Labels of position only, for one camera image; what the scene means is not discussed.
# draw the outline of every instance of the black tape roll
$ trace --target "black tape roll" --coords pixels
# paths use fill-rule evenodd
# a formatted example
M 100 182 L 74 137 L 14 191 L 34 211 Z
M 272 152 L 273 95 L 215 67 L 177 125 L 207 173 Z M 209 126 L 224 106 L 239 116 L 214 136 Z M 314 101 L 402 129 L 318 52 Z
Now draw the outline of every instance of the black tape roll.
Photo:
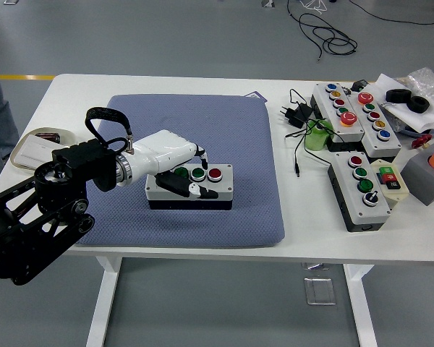
M 429 108 L 429 101 L 421 96 L 412 96 L 407 103 L 407 107 L 415 113 L 423 113 Z
M 412 91 L 408 89 L 392 89 L 386 92 L 388 103 L 408 103 L 412 97 Z

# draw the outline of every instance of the white table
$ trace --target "white table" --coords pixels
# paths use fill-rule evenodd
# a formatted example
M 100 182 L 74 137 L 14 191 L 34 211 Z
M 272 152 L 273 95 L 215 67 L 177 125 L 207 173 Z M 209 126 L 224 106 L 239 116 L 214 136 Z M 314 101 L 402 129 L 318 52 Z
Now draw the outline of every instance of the white table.
M 344 266 L 361 346 L 376 346 L 362 276 L 376 264 L 434 265 L 434 203 L 426 207 L 412 195 L 400 202 L 379 231 L 349 233 L 327 175 L 327 166 L 298 151 L 301 176 L 294 173 L 297 140 L 284 139 L 293 132 L 280 113 L 290 107 L 289 90 L 305 98 L 314 81 L 228 80 L 186 77 L 133 77 L 64 74 L 56 77 L 30 120 L 25 134 L 38 127 L 74 132 L 79 141 L 92 138 L 85 128 L 86 111 L 106 106 L 119 94 L 246 95 L 258 91 L 268 102 L 276 179 L 286 232 L 273 247 L 252 249 L 198 249 L 152 247 L 96 247 L 76 245 L 67 254 L 96 256 L 105 268 L 88 346 L 102 346 L 111 303 L 123 257 L 257 260 L 277 262 L 329 262 Z M 408 150 L 411 139 L 401 138 L 403 150 L 394 163 L 402 169 L 418 150 Z M 212 148 L 208 148 L 212 158 Z M 328 151 L 320 152 L 328 160 Z M 0 191 L 27 177 L 8 163 L 0 176 Z

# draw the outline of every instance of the blue foam pad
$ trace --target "blue foam pad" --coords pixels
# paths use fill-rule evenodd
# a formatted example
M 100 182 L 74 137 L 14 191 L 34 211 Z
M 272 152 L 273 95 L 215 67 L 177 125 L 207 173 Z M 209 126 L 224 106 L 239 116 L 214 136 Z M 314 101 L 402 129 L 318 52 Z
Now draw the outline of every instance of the blue foam pad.
M 230 211 L 150 210 L 145 179 L 103 193 L 88 184 L 95 227 L 81 244 L 257 247 L 284 238 L 268 113 L 263 100 L 223 95 L 117 95 L 108 107 L 130 120 L 135 139 L 162 129 L 203 147 L 210 163 L 234 168 Z M 102 121 L 105 139 L 125 131 Z M 192 163 L 199 163 L 199 158 Z

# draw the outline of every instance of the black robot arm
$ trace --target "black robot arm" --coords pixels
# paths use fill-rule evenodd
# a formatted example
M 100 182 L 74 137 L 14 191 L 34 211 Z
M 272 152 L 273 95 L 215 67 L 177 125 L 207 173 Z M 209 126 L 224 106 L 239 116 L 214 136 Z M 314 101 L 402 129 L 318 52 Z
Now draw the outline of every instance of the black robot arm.
M 85 213 L 85 185 L 93 179 L 100 190 L 113 189 L 115 157 L 98 140 L 55 150 L 53 161 L 0 194 L 0 278 L 26 284 L 93 227 L 93 217 Z M 9 201 L 31 189 L 35 191 L 16 209 L 8 208 Z M 42 214 L 22 223 L 36 205 Z

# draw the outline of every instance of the push button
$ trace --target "push button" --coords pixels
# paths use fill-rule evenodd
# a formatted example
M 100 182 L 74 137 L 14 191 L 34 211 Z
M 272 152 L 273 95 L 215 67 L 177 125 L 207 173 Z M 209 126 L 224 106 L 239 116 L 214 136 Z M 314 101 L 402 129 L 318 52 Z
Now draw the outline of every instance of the push button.
M 330 93 L 330 100 L 334 101 L 335 99 L 339 99 L 341 97 L 341 93 L 340 92 L 331 92 Z
M 220 182 L 222 180 L 222 171 L 218 168 L 212 168 L 208 172 L 208 179 L 211 182 Z
M 388 189 L 398 190 L 400 189 L 400 183 L 398 181 L 387 181 L 386 186 Z
M 351 168 L 358 168 L 359 166 L 362 165 L 362 159 L 361 157 L 357 157 L 356 155 L 354 155 L 350 157 L 348 163 Z
M 189 178 L 190 175 L 188 174 L 188 170 L 186 168 L 184 168 L 183 166 L 180 168 L 176 168 L 174 170 L 174 174 L 180 176 L 180 177 L 184 177 L 184 178 Z
M 384 128 L 386 128 L 386 123 L 384 123 L 383 121 L 376 121 L 373 123 L 373 129 L 377 132 L 383 130 Z
M 357 188 L 362 193 L 368 193 L 371 192 L 371 189 L 373 189 L 373 182 L 371 182 L 369 179 L 362 179 L 357 185 Z
M 390 181 L 397 181 L 397 177 L 393 173 L 385 173 L 385 174 L 381 174 L 381 181 L 384 184 L 386 184 L 387 182 Z
M 333 92 L 333 91 L 336 90 L 336 89 L 338 89 L 338 86 L 335 85 L 335 84 L 333 84 L 333 83 L 328 83 L 328 84 L 326 85 L 326 88 L 325 88 L 325 90 L 326 90 L 328 93 L 331 93 L 331 92 Z
M 367 116 L 369 121 L 377 121 L 380 118 L 380 114 L 378 112 L 370 112 Z
M 351 127 L 357 121 L 357 116 L 352 112 L 344 112 L 341 115 L 341 125 L 343 127 Z
M 346 104 L 346 103 L 344 102 L 344 100 L 342 100 L 342 99 L 336 99 L 336 100 L 333 102 L 333 107 L 334 107 L 334 108 L 340 108 L 340 107 L 343 107 L 345 104 Z
M 375 106 L 372 103 L 367 103 L 362 107 L 362 109 L 365 113 L 370 113 L 375 110 Z
M 348 109 L 345 107 L 340 107 L 336 110 L 336 114 L 338 115 L 338 117 L 340 117 L 344 112 L 347 112 Z
M 359 93 L 358 99 L 359 99 L 359 103 L 361 103 L 362 105 L 365 105 L 365 104 L 371 103 L 373 101 L 373 95 L 366 93 L 366 92 Z
M 364 168 L 356 168 L 352 174 L 354 176 L 355 179 L 364 179 L 368 173 Z
M 205 172 L 201 168 L 194 168 L 193 171 L 191 171 L 191 179 L 195 182 L 201 182 L 205 179 Z
M 390 166 L 381 166 L 379 168 L 379 173 L 381 175 L 384 175 L 384 174 L 393 174 L 393 170 L 392 170 L 392 167 L 390 167 Z
M 391 138 L 391 133 L 387 130 L 380 130 L 377 136 L 378 139 L 381 141 L 389 141 L 389 139 Z

